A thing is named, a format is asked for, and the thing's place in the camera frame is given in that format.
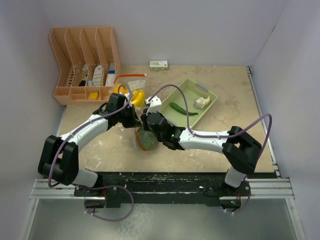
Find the green netted melon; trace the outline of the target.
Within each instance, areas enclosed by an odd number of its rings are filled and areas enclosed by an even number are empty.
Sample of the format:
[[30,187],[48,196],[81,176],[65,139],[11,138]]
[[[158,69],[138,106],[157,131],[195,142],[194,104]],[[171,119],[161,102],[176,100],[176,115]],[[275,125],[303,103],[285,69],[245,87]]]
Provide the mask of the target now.
[[136,130],[135,137],[138,146],[143,151],[155,150],[159,143],[151,131],[144,130],[142,127]]

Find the clear orange-zip bag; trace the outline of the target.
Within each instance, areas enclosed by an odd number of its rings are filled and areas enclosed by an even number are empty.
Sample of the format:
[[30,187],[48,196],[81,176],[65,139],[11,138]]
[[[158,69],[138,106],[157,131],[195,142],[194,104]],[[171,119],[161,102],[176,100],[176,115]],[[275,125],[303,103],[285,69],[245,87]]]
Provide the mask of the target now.
[[145,108],[134,127],[134,144],[142,151],[152,151],[158,147],[158,140],[147,126],[147,109]]
[[145,77],[147,77],[147,76],[148,75],[146,73],[121,74],[115,78],[114,85],[116,86],[117,84],[121,84],[118,81],[118,79],[121,79],[121,78],[136,78],[136,80],[134,80],[134,81],[128,81],[127,85],[124,86],[125,92],[123,94],[128,93],[129,90],[131,90],[131,92],[133,93],[133,90],[143,90],[143,88],[145,87],[145,83],[146,83]]

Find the yellow banana bunch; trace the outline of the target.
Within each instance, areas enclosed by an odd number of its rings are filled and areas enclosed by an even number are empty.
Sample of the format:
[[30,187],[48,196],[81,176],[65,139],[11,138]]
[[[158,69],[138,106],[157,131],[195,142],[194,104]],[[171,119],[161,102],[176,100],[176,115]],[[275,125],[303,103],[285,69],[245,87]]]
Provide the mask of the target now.
[[133,97],[130,101],[131,105],[142,108],[145,105],[145,92],[143,89],[133,90]]

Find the orange bell pepper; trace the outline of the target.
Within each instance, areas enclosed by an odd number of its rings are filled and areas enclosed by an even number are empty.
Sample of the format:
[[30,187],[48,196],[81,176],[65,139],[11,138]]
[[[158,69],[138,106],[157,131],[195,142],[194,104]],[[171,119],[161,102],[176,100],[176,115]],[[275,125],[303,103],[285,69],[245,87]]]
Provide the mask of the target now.
[[125,92],[126,92],[126,88],[122,84],[117,84],[113,89],[113,93],[123,94]]

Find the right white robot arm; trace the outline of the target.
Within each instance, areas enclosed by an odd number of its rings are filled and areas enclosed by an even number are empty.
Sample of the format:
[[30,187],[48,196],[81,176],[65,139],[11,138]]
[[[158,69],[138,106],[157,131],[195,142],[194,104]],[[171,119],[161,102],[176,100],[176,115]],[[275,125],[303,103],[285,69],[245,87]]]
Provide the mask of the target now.
[[231,164],[222,183],[222,190],[228,196],[235,195],[240,190],[243,179],[255,172],[265,147],[238,126],[216,133],[192,131],[170,124],[160,112],[144,113],[141,120],[143,128],[150,131],[168,149],[196,149],[223,154]]

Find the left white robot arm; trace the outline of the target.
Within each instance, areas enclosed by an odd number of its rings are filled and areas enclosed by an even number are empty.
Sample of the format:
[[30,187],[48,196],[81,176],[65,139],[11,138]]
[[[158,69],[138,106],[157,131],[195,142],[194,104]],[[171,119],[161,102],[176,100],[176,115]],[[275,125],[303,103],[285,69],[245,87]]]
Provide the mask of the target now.
[[49,187],[58,184],[85,186],[91,196],[103,191],[99,175],[79,167],[80,151],[97,136],[121,123],[124,128],[141,125],[131,103],[133,94],[112,93],[80,126],[61,136],[46,138],[37,171],[48,178]]

